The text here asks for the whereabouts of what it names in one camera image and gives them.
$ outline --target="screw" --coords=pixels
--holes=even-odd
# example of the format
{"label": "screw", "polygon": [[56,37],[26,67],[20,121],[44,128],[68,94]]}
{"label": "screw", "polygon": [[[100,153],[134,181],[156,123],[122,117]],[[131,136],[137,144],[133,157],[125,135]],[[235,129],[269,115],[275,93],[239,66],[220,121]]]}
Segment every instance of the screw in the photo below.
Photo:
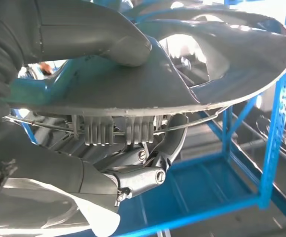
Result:
{"label": "screw", "polygon": [[139,152],[139,160],[140,161],[144,161],[145,159],[146,159],[146,152],[145,152],[144,150],[142,150],[140,152]]}
{"label": "screw", "polygon": [[122,193],[122,194],[118,195],[116,198],[116,200],[120,202],[120,201],[125,200],[126,197],[127,197],[127,195],[125,193]]}
{"label": "screw", "polygon": [[165,180],[165,177],[165,172],[162,169],[159,169],[156,172],[156,183],[162,184]]}

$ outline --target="cable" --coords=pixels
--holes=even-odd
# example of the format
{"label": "cable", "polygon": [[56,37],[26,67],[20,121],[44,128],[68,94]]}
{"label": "cable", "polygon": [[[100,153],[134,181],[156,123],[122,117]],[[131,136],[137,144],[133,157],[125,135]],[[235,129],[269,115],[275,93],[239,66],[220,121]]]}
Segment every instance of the cable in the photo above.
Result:
{"label": "cable", "polygon": [[[168,128],[164,128],[161,130],[156,130],[154,131],[154,135],[159,135],[162,133],[166,133],[166,132],[170,132],[170,131],[174,131],[174,130],[177,130],[177,129],[183,129],[186,127],[191,127],[191,126],[195,126],[198,125],[201,123],[204,122],[207,122],[210,121],[213,119],[216,119],[219,114],[222,113],[224,110],[226,110],[229,106],[227,107],[223,107],[214,113],[214,115],[210,115],[206,118],[201,118],[199,120],[193,121],[193,122],[189,122],[186,123],[184,125],[180,125],[180,126],[175,126],[175,127],[168,127]],[[53,130],[57,130],[57,131],[63,131],[63,132],[68,132],[68,133],[74,133],[74,131],[71,128],[66,128],[66,127],[61,127],[61,126],[56,126],[56,125],[50,125],[50,124],[46,124],[46,123],[42,123],[42,122],[36,122],[34,120],[30,120],[30,119],[26,119],[26,118],[17,118],[14,116],[5,116],[3,117],[3,120],[8,121],[8,122],[23,122],[23,123],[27,123],[30,124],[32,126],[38,126],[38,127],[45,127],[45,128],[49,128],[49,129],[53,129]],[[85,133],[85,130],[79,130],[79,134],[82,134]],[[125,136],[125,132],[114,132],[114,136]]]}
{"label": "cable", "polygon": [[0,191],[11,174],[17,169],[15,163],[16,161],[14,159],[8,163],[2,162],[2,167],[0,168]]}

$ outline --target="silver fairing panel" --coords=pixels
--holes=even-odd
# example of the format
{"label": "silver fairing panel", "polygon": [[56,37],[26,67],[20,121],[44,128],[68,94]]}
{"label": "silver fairing panel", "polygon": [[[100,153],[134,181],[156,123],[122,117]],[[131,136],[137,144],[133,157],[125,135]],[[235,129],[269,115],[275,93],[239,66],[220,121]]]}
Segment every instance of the silver fairing panel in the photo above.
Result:
{"label": "silver fairing panel", "polygon": [[[128,68],[97,56],[75,59],[65,65],[57,79],[51,80],[70,78],[72,83],[66,92],[54,93],[43,104],[11,106],[86,116],[195,112],[251,98],[270,87],[286,71],[285,28],[278,34],[224,22],[183,20],[152,20],[137,27],[155,38],[149,38],[152,50],[144,65]],[[190,88],[186,85],[158,43],[175,34],[192,36],[200,46],[206,57],[210,81]],[[65,69],[72,64],[76,70]],[[51,81],[45,84],[52,94]]]}

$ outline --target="blue metal frame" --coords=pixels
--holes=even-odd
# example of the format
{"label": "blue metal frame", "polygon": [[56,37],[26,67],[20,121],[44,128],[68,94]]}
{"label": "blue metal frame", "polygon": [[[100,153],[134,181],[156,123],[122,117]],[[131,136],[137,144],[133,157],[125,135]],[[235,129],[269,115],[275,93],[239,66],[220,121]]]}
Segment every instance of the blue metal frame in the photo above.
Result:
{"label": "blue metal frame", "polygon": [[[21,115],[19,113],[18,110],[13,109],[13,111],[15,113],[16,117],[20,118],[20,119],[23,118],[21,117]],[[25,132],[28,135],[28,137],[30,139],[31,142],[33,142],[33,144],[38,145],[38,142],[36,141],[36,137],[34,136],[34,134],[33,133],[33,131],[31,130],[29,124],[26,124],[24,122],[22,122],[20,124],[25,130]]]}
{"label": "blue metal frame", "polygon": [[[238,2],[225,0],[228,4]],[[207,122],[223,141],[221,153],[174,164],[164,184],[122,202],[119,210],[121,224],[115,236],[147,236],[253,205],[265,209],[271,200],[286,216],[286,195],[274,184],[286,122],[286,74],[276,84],[263,171],[231,140],[256,100],[250,99],[233,125],[232,107],[223,112],[223,128],[214,121]],[[205,112],[199,114],[207,116]],[[252,192],[231,166],[230,160],[256,185],[258,191]]]}

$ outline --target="metal bracket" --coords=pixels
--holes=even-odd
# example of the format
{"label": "metal bracket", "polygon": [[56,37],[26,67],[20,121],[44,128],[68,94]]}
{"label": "metal bracket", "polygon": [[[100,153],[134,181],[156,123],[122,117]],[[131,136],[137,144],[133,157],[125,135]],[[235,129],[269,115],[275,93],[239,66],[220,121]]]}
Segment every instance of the metal bracket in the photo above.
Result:
{"label": "metal bracket", "polygon": [[113,145],[114,122],[112,117],[84,117],[85,144]]}

